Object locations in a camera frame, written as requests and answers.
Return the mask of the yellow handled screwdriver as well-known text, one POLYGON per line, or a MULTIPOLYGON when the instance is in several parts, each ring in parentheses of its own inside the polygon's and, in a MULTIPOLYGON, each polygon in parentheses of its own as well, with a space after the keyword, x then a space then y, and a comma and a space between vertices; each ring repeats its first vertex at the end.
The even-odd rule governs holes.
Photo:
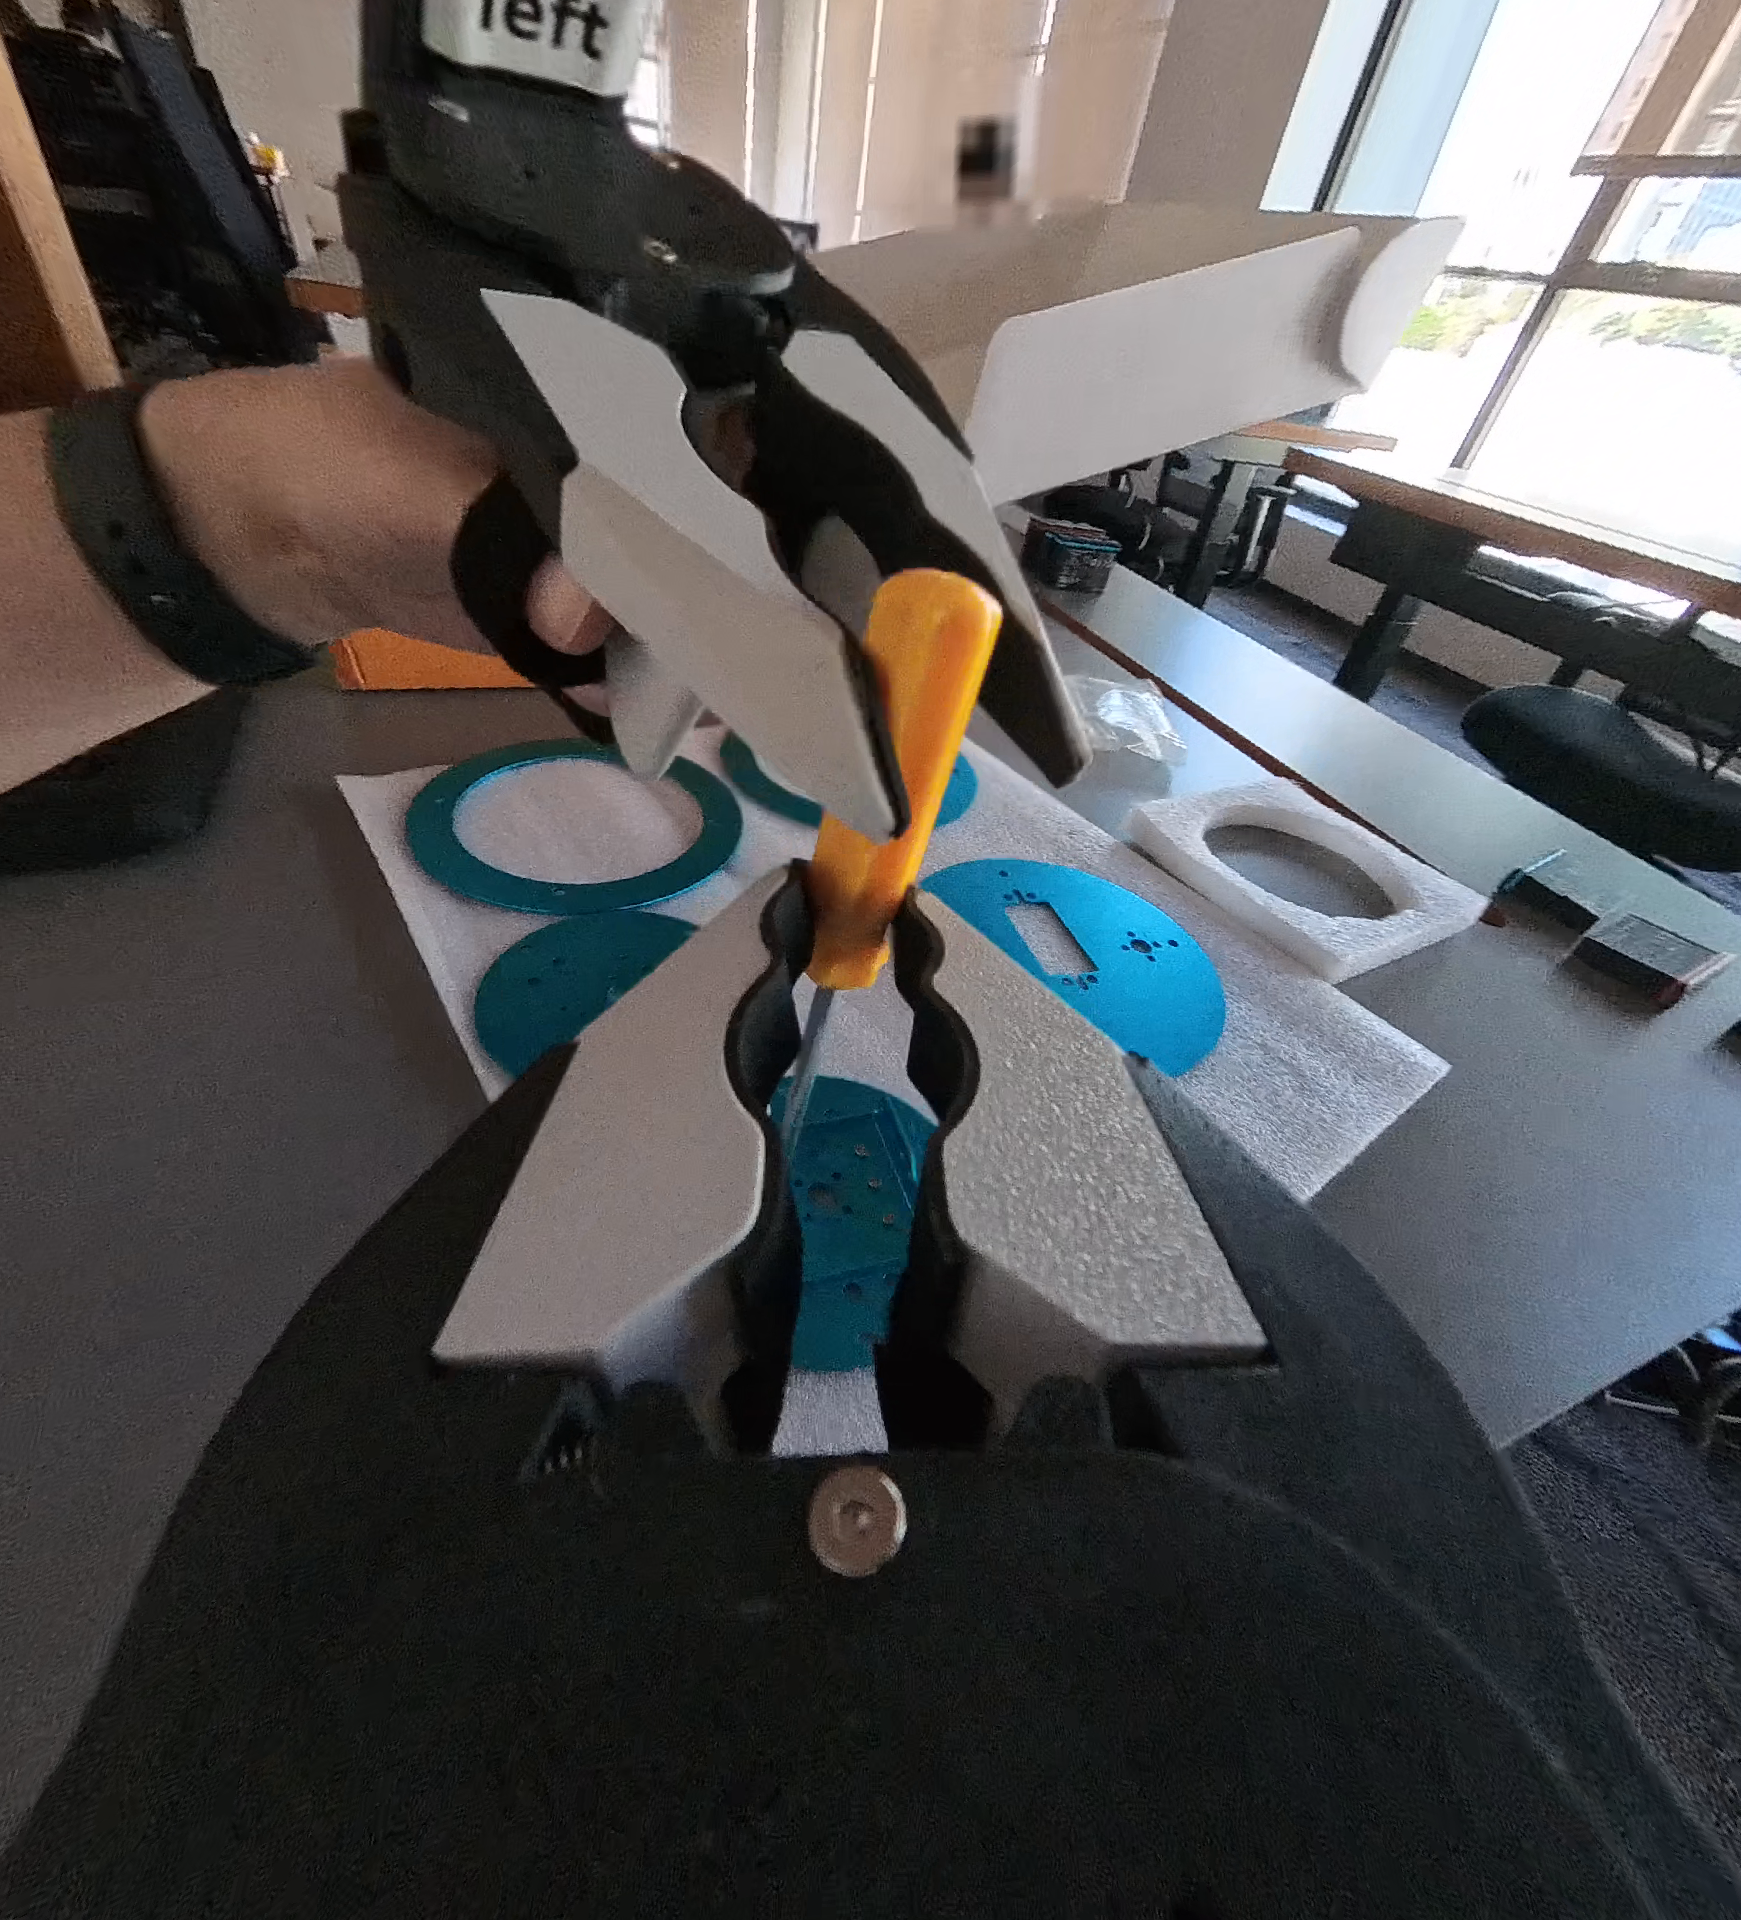
POLYGON ((1001 607, 979 586, 930 568, 882 582, 865 651, 877 672, 898 756, 909 826, 886 843, 827 817, 804 883, 813 915, 813 1001, 781 1116, 786 1157, 800 1141, 828 1025, 844 992, 870 988, 889 955, 889 929, 942 822, 979 686, 994 656, 1001 607))

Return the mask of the black wristband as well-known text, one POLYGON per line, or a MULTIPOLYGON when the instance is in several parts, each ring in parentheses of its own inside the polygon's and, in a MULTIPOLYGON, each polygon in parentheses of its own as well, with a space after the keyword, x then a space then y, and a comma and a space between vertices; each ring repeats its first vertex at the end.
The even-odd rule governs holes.
POLYGON ((181 537, 139 432, 144 392, 113 385, 44 420, 44 467, 69 546, 132 628, 172 666, 211 687, 282 684, 314 652, 218 582, 181 537))

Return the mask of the white foam frame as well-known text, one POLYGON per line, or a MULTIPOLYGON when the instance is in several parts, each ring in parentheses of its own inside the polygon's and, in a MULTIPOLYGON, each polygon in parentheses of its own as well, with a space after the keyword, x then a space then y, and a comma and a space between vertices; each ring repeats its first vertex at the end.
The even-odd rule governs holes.
POLYGON ((1129 840, 1166 873, 1211 899, 1255 941, 1332 985, 1432 948, 1476 925, 1486 899, 1353 822, 1295 780, 1227 787, 1140 803, 1129 840), (1374 889, 1378 913, 1339 913, 1301 904, 1245 873, 1218 847, 1231 831, 1267 833, 1295 854, 1332 855, 1374 889))

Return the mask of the blue perforated mounting disc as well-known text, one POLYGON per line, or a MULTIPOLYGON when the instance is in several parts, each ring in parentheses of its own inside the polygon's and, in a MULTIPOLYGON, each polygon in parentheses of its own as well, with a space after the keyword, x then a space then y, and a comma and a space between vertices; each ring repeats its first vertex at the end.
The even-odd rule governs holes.
POLYGON ((792 1153, 800 1311, 792 1361, 809 1372, 875 1363, 910 1253, 935 1116, 858 1080, 814 1080, 792 1153))

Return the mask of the black background equipment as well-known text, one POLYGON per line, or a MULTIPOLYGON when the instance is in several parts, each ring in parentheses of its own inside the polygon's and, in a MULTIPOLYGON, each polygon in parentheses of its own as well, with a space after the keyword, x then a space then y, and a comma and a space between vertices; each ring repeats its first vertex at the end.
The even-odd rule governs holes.
POLYGON ((137 383, 312 367, 282 213, 184 33, 121 3, 0 1, 0 36, 120 367, 137 383))

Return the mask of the window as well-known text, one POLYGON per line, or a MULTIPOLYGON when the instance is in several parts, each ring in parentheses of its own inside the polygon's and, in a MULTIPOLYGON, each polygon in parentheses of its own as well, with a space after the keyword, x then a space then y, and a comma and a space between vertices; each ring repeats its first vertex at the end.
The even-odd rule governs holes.
POLYGON ((1416 474, 1741 546, 1741 1, 1372 26, 1320 204, 1460 232, 1332 421, 1416 474))

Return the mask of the black box blue print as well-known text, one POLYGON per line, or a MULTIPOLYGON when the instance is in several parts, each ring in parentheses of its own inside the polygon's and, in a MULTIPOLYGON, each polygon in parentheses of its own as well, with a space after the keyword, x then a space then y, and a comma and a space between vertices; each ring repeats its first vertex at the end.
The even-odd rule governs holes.
POLYGON ((1026 575, 1063 593, 1101 593, 1122 565, 1122 542, 1087 521, 1033 514, 1022 540, 1026 575))

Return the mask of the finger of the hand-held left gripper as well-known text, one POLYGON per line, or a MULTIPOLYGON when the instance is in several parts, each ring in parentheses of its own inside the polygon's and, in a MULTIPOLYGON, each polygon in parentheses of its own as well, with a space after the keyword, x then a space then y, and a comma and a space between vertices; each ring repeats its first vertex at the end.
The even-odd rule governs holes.
POLYGON ((1092 757, 1080 707, 968 453, 868 348, 804 325, 750 400, 748 497, 788 572, 853 640, 886 579, 956 574, 1003 610, 982 710, 1038 768, 1077 780, 1092 757))
POLYGON ((575 449, 557 542, 566 568, 645 647, 608 661, 625 759, 667 768, 713 708, 823 810, 872 840, 909 824, 877 691, 841 624, 776 556, 764 511, 727 486, 685 423, 662 344, 575 302, 482 292, 575 449))

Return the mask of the wooden top office desk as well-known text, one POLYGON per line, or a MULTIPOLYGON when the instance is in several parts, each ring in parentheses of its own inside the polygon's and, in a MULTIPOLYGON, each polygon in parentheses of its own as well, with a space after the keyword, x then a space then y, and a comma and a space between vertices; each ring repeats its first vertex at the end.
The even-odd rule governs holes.
POLYGON ((1741 645, 1717 649, 1707 619, 1741 624, 1741 558, 1603 530, 1526 507, 1453 476, 1299 449, 1290 474, 1351 505, 1332 561, 1381 588, 1337 672, 1371 703, 1421 614, 1451 612, 1535 647, 1553 684, 1584 673, 1741 724, 1741 645))

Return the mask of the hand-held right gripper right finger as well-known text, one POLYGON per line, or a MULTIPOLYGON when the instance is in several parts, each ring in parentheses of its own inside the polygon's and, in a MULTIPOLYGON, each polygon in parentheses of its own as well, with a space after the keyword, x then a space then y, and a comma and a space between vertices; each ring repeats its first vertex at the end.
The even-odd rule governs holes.
POLYGON ((886 1333, 902 1452, 1001 1438, 1050 1379, 1250 1367, 1267 1332, 1129 1055, 952 906, 891 927, 935 1129, 886 1333))

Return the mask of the person's left forearm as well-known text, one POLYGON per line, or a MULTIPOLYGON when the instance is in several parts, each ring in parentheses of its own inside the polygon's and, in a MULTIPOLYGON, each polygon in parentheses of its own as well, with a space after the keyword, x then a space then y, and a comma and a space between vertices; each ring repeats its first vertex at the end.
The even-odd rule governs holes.
POLYGON ((60 521, 46 416, 0 416, 0 792, 211 696, 99 582, 60 521))

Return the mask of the blue disc with rectangular cutout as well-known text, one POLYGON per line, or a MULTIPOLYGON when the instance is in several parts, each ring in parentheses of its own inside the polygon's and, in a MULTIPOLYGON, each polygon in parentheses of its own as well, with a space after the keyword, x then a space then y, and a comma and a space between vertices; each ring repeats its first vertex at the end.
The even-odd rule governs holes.
POLYGON ((1075 866, 998 855, 944 868, 924 890, 1164 1076, 1218 1052, 1227 1025, 1218 966, 1140 892, 1075 866))

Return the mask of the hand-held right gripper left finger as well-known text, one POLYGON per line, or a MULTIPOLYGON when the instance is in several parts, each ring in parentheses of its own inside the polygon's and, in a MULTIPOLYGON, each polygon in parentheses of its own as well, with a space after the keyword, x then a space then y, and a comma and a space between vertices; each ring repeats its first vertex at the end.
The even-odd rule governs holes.
POLYGON ((436 1333, 449 1368, 676 1388, 764 1452, 800 1307, 800 1223, 771 1102, 800 1052, 804 868, 774 868, 569 1048, 436 1333))

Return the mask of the orange cardboard box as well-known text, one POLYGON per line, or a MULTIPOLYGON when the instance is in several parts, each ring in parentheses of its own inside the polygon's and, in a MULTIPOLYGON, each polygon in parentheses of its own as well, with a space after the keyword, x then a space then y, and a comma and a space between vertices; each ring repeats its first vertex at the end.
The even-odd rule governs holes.
POLYGON ((799 250, 793 332, 844 332, 1001 505, 1374 381, 1451 218, 1036 206, 799 250))

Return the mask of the clear plastic bag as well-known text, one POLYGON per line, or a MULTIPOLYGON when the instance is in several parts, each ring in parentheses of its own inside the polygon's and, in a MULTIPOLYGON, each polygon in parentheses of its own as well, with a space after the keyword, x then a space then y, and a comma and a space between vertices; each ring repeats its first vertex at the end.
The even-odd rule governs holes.
POLYGON ((1182 766, 1190 743, 1180 733, 1173 707, 1148 684, 1113 684, 1101 675, 1066 675, 1066 689, 1094 752, 1143 756, 1161 766, 1182 766))

